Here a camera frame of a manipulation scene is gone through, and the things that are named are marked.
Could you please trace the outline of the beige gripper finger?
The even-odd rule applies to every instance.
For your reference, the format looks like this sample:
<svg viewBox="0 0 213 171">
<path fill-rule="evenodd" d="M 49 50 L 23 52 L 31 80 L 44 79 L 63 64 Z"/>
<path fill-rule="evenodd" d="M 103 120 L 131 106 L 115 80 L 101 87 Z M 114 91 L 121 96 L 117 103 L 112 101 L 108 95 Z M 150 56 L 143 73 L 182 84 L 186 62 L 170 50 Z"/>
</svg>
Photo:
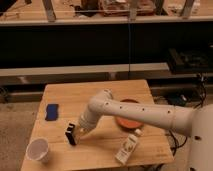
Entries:
<svg viewBox="0 0 213 171">
<path fill-rule="evenodd" d="M 84 129 L 80 128 L 76 131 L 76 137 L 82 137 L 84 135 Z"/>
</svg>

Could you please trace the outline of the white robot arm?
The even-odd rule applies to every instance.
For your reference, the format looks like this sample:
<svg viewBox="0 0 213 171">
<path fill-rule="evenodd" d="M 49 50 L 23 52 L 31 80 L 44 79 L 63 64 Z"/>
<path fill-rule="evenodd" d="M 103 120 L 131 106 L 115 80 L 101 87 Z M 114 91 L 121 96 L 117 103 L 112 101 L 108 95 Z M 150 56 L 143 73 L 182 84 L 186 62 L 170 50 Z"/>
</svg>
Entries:
<svg viewBox="0 0 213 171">
<path fill-rule="evenodd" d="M 213 171 L 213 104 L 190 108 L 120 102 L 105 89 L 89 99 L 78 124 L 85 132 L 90 132 L 103 115 L 144 122 L 190 137 L 186 171 Z"/>
</svg>

